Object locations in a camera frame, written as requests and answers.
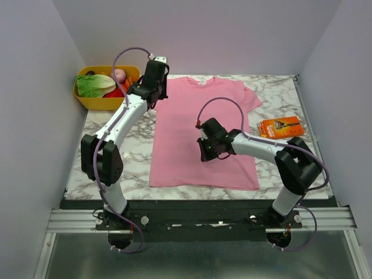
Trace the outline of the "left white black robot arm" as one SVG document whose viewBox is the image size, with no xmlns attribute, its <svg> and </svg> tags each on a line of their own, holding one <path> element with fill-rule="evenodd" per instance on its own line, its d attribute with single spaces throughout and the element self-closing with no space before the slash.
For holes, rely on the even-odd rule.
<svg viewBox="0 0 372 279">
<path fill-rule="evenodd" d="M 145 74 L 129 87 L 123 103 L 111 119 L 94 135 L 81 139 L 81 169 L 95 181 L 109 223 L 117 230 L 129 222 L 128 203 L 121 186 L 123 160 L 120 147 L 136 122 L 159 100 L 166 99 L 167 57 L 157 56 L 148 61 Z"/>
</svg>

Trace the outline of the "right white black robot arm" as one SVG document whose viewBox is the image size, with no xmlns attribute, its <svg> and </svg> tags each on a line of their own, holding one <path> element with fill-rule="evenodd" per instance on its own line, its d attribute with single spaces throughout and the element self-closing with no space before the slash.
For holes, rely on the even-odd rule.
<svg viewBox="0 0 372 279">
<path fill-rule="evenodd" d="M 201 131 L 197 142 L 203 162 L 225 153 L 227 156 L 251 156 L 276 165 L 283 188 L 264 214 L 266 222 L 275 228 L 287 223 L 292 209 L 324 169 L 299 137 L 279 141 L 256 137 L 238 129 L 227 131 L 215 118 L 203 123 L 198 121 L 196 128 Z"/>
</svg>

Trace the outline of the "pink toy onion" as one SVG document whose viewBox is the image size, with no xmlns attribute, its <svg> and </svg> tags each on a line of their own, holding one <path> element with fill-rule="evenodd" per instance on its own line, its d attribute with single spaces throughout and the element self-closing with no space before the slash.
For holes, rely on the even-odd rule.
<svg viewBox="0 0 372 279">
<path fill-rule="evenodd" d="M 120 84 L 124 83 L 126 80 L 126 72 L 123 69 L 114 69 L 114 71 L 111 72 L 111 78 Z"/>
</svg>

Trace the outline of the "red toy pepper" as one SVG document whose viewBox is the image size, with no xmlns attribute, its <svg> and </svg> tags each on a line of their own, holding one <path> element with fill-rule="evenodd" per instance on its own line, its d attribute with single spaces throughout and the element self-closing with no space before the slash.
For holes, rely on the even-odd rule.
<svg viewBox="0 0 372 279">
<path fill-rule="evenodd" d="M 115 90 L 113 90 L 110 93 L 105 94 L 103 97 L 104 98 L 124 98 L 127 92 L 127 87 L 124 84 L 121 84 L 121 87 L 124 89 L 124 91 L 122 91 L 119 88 L 119 86 L 117 86 Z"/>
</svg>

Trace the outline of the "green toy lettuce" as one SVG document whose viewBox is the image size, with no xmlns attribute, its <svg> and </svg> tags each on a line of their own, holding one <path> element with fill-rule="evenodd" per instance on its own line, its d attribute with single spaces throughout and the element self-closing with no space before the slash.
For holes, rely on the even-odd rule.
<svg viewBox="0 0 372 279">
<path fill-rule="evenodd" d="M 76 76 L 77 92 L 83 98 L 102 98 L 116 89 L 116 82 L 109 76 L 94 74 Z"/>
</svg>

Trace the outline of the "dark purple toy eggplant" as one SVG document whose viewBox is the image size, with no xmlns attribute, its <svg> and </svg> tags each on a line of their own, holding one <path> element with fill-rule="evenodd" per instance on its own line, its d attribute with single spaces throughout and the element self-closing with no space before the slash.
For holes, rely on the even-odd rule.
<svg viewBox="0 0 372 279">
<path fill-rule="evenodd" d="M 94 71 L 88 71 L 85 75 L 86 76 L 93 76 L 95 74 L 95 72 Z"/>
</svg>

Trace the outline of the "orange black packet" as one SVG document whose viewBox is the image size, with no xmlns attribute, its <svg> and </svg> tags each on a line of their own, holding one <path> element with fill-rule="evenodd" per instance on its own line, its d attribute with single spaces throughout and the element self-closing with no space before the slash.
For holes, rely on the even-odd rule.
<svg viewBox="0 0 372 279">
<path fill-rule="evenodd" d="M 257 128 L 261 137 L 272 140 L 299 137 L 305 132 L 296 116 L 263 120 Z"/>
</svg>

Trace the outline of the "yellow plastic bin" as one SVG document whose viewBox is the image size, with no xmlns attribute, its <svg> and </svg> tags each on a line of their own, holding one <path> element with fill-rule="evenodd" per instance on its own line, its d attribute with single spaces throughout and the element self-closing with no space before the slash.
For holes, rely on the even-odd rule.
<svg viewBox="0 0 372 279">
<path fill-rule="evenodd" d="M 115 66 L 117 69 L 122 69 L 126 72 L 127 76 L 130 76 L 134 81 L 137 81 L 140 77 L 140 70 L 135 66 L 129 65 L 118 65 Z M 88 66 L 80 70 L 79 75 L 85 75 L 89 71 L 94 71 L 95 74 L 110 74 L 112 71 L 111 65 L 99 65 L 99 66 Z M 82 103 L 82 105 L 88 110 L 117 110 L 121 103 L 124 101 L 122 98 L 114 97 L 101 97 L 101 98 L 85 98 L 80 96 L 78 93 L 77 85 L 74 84 L 73 95 Z"/>
</svg>

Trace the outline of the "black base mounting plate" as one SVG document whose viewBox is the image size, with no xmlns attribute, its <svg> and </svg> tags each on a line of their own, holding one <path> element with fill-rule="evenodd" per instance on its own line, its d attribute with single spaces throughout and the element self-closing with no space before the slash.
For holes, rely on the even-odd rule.
<svg viewBox="0 0 372 279">
<path fill-rule="evenodd" d="M 90 210 L 99 208 L 97 202 L 65 202 L 67 209 Z M 266 241 L 275 233 L 290 232 L 290 224 L 301 227 L 297 210 L 276 225 L 266 222 L 264 214 L 271 201 L 130 201 L 131 223 L 109 217 L 97 210 L 96 229 L 130 230 L 128 234 L 106 234 L 112 242 L 129 244 L 145 242 L 200 242 L 200 241 Z"/>
</svg>

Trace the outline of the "aluminium frame rail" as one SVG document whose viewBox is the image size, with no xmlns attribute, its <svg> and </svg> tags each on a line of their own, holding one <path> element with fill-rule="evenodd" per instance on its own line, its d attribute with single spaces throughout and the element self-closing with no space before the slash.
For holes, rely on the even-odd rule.
<svg viewBox="0 0 372 279">
<path fill-rule="evenodd" d="M 349 208 L 311 208 L 311 213 L 299 209 L 301 227 L 290 224 L 290 231 L 350 231 L 357 225 Z M 128 234 L 130 230 L 96 229 L 96 218 L 90 210 L 53 210 L 47 225 L 48 233 L 113 233 Z"/>
</svg>

